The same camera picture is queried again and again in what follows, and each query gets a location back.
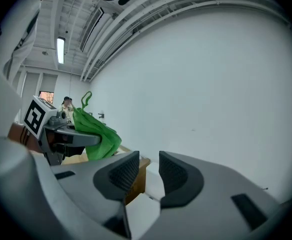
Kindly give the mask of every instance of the ceiling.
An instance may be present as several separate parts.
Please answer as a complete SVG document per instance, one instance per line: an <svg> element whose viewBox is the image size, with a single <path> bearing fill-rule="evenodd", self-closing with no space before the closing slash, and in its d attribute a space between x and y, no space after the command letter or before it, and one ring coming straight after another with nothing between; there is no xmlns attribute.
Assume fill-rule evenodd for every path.
<svg viewBox="0 0 292 240"><path fill-rule="evenodd" d="M23 65L67 72L92 81L108 61L129 42L161 21L192 10L211 7L240 7L257 10L291 27L283 9L274 0L131 0L126 5L103 0L43 0L37 22L34 46ZM113 21L82 52L81 42L90 19L102 8ZM57 60L56 42L65 38L64 64Z"/></svg>

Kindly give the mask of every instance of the fluorescent light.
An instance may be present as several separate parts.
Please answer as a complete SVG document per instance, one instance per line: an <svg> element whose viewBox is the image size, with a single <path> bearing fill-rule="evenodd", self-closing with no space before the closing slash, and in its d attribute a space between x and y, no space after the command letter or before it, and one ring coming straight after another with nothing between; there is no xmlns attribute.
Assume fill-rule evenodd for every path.
<svg viewBox="0 0 292 240"><path fill-rule="evenodd" d="M64 47L65 47L65 38L57 38L57 58L60 64L64 64Z"/></svg>

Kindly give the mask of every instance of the white wall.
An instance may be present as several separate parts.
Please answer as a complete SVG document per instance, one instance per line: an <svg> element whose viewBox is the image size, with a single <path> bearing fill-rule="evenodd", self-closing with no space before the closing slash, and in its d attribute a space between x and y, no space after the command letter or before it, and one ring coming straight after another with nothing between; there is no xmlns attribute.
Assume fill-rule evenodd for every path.
<svg viewBox="0 0 292 240"><path fill-rule="evenodd" d="M292 196L292 32L267 15L210 10L150 30L92 81L90 110L122 144L229 166Z"/></svg>
<svg viewBox="0 0 292 240"><path fill-rule="evenodd" d="M44 73L57 76L53 98L53 105L56 108L62 104L65 96L72 98L75 107L82 107L81 98L90 90L90 84L88 82L80 81L79 75L71 75L65 72L29 66L26 66L25 70L30 73Z"/></svg>
<svg viewBox="0 0 292 240"><path fill-rule="evenodd" d="M21 105L21 117L24 118L27 110L33 100L33 95L38 95L37 92L37 83L39 81L40 74L39 73L30 73L28 72L26 75L26 79L24 82L24 86L22 88L22 105Z"/></svg>

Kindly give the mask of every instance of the green cloth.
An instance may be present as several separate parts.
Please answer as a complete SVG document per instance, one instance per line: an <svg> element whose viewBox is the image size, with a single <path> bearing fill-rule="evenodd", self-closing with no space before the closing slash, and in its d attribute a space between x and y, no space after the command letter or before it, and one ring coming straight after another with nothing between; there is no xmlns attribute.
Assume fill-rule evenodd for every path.
<svg viewBox="0 0 292 240"><path fill-rule="evenodd" d="M88 91L81 98L82 108L74 108L73 123L77 131L100 135L101 142L94 146L86 146L88 160L99 160L112 156L122 143L122 139L117 135L116 131L107 127L106 124L98 121L92 115L84 111L87 107L89 99L92 97L92 92Z"/></svg>

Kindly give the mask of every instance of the sticker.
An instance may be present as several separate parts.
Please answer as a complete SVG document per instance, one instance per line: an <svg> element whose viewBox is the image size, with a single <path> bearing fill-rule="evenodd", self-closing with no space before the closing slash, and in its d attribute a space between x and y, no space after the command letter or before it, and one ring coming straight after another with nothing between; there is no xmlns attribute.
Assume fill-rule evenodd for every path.
<svg viewBox="0 0 292 240"><path fill-rule="evenodd" d="M46 112L40 107L40 105L32 100L26 113L24 122L29 126L35 135L38 134L45 114Z"/></svg>

